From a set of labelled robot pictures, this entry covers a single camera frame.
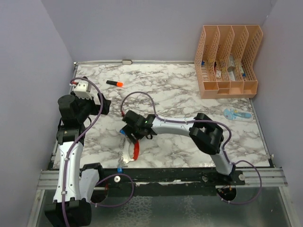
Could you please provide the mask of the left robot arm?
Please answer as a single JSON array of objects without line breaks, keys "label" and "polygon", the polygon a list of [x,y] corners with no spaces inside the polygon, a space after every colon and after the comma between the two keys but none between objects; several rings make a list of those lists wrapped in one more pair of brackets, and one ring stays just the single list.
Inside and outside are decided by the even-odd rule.
[{"label": "left robot arm", "polygon": [[98,99],[97,105],[93,98],[80,99],[74,92],[58,99],[59,177],[53,202],[45,207],[45,215],[54,227],[83,227],[91,223],[91,196],[94,186],[101,186],[105,176],[100,163],[80,167],[80,158],[88,131],[84,122],[90,115],[100,117],[109,113],[111,101],[103,94],[98,94]]}]

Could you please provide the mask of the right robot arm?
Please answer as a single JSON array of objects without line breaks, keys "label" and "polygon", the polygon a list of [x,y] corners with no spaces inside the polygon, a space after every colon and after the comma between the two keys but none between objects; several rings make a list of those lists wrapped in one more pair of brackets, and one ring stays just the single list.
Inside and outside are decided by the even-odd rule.
[{"label": "right robot arm", "polygon": [[122,128],[127,138],[135,144],[142,138],[151,140],[153,136],[173,134],[190,137],[197,148],[208,154],[215,164],[217,179],[228,185],[235,178],[235,165],[230,162],[224,151],[223,124],[211,120],[204,113],[193,118],[160,118],[150,114],[146,118],[129,110],[122,114],[126,125]]}]

